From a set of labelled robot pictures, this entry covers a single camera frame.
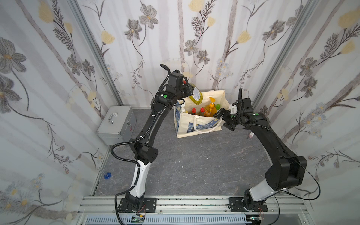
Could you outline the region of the orange pump soap bottle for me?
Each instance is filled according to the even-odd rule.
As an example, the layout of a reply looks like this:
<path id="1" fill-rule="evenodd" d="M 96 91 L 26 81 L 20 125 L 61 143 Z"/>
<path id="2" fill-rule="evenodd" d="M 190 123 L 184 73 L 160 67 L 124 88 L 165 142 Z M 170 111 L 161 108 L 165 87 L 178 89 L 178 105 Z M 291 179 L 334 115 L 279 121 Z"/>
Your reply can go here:
<path id="1" fill-rule="evenodd" d="M 210 117 L 213 117 L 213 115 L 214 114 L 216 114 L 217 112 L 218 112 L 218 110 L 217 110 L 217 108 L 216 108 L 216 105 L 215 105 L 215 98 L 213 98 L 213 97 L 209 97 L 209 99 L 210 99 L 210 104 L 209 105 L 207 105 L 206 107 L 205 107 L 205 109 L 206 109 L 206 111 L 209 113 L 209 116 Z"/>

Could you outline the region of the yellow-green dish soap red cap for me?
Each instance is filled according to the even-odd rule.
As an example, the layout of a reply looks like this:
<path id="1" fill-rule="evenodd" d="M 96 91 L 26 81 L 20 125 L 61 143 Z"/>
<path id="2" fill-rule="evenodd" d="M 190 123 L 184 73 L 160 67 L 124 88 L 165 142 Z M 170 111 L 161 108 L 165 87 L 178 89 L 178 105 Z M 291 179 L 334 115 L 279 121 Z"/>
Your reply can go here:
<path id="1" fill-rule="evenodd" d="M 206 116 L 207 116 L 207 112 L 206 112 L 205 108 L 204 108 L 204 107 L 200 108 L 200 111 L 198 112 L 197 115 L 198 115 L 198 116 L 206 117 Z"/>

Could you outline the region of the cream starry night tote bag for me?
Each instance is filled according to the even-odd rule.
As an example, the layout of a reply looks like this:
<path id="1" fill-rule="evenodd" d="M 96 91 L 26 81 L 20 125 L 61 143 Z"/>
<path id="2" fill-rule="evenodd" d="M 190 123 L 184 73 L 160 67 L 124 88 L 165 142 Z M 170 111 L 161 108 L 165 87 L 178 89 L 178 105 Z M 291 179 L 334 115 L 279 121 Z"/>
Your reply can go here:
<path id="1" fill-rule="evenodd" d="M 179 104 L 174 106 L 174 125 L 177 138 L 196 136 L 222 130 L 222 125 L 225 123 L 222 119 L 218 120 L 213 117 L 192 115 L 190 112 L 193 108 L 199 112 L 200 108 L 209 105 L 211 102 L 209 97 L 215 98 L 215 105 L 220 104 L 222 108 L 227 110 L 230 107 L 230 104 L 226 99 L 226 92 L 224 90 L 205 91 L 202 94 L 203 101 L 200 105 L 194 104 L 189 97 L 185 98 L 185 103 L 183 105 L 187 110 L 187 113 L 181 112 Z"/>

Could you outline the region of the large yellow pump soap bottle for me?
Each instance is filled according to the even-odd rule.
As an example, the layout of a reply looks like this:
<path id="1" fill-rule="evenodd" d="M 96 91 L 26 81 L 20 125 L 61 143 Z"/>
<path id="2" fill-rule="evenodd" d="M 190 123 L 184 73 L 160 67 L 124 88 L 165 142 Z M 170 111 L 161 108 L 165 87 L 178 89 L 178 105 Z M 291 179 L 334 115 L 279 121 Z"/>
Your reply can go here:
<path id="1" fill-rule="evenodd" d="M 182 113 L 188 113 L 184 105 L 180 105 Z"/>

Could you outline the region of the red dish soap bottle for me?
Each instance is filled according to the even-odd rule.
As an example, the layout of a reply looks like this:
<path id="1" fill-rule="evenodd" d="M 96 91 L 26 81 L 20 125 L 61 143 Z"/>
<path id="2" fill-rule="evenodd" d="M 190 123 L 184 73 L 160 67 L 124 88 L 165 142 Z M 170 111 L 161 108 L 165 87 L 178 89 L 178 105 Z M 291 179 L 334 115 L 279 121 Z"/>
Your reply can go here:
<path id="1" fill-rule="evenodd" d="M 192 115 L 196 115 L 196 114 L 197 114 L 197 110 L 196 110 L 195 108 L 193 108 L 192 111 L 191 111 L 191 114 L 192 114 Z"/>

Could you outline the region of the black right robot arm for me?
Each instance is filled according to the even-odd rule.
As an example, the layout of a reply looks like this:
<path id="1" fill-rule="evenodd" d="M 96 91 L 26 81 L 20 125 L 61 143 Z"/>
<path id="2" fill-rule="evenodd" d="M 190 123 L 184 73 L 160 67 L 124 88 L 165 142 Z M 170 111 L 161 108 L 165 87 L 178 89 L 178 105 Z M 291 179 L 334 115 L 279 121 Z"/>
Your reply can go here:
<path id="1" fill-rule="evenodd" d="M 228 110 L 221 108 L 214 118 L 222 119 L 224 127 L 234 131 L 242 125 L 259 139 L 271 159 L 271 167 L 265 173 L 265 179 L 244 193 L 242 206 L 254 211 L 265 201 L 285 188 L 302 184 L 307 160 L 291 151 L 273 131 L 267 117 L 255 112 L 249 98 L 238 99 Z"/>

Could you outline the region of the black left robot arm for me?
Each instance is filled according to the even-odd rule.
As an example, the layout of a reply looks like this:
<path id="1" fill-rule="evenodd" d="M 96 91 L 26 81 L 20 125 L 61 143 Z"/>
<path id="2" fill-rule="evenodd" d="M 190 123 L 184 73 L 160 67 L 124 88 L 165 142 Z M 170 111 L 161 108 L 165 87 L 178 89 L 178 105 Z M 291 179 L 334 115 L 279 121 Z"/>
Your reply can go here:
<path id="1" fill-rule="evenodd" d="M 153 147 L 157 132 L 169 114 L 170 110 L 179 100 L 193 94 L 194 87 L 187 81 L 182 81 L 176 87 L 163 85 L 151 103 L 151 114 L 140 134 L 129 142 L 121 142 L 110 148 L 111 155 L 120 161 L 136 165 L 131 187 L 114 197 L 115 212 L 126 210 L 140 211 L 144 206 L 145 186 L 151 164 L 158 156 L 158 149 Z M 115 154 L 114 149 L 128 145 L 134 153 L 134 159 L 122 158 Z"/>

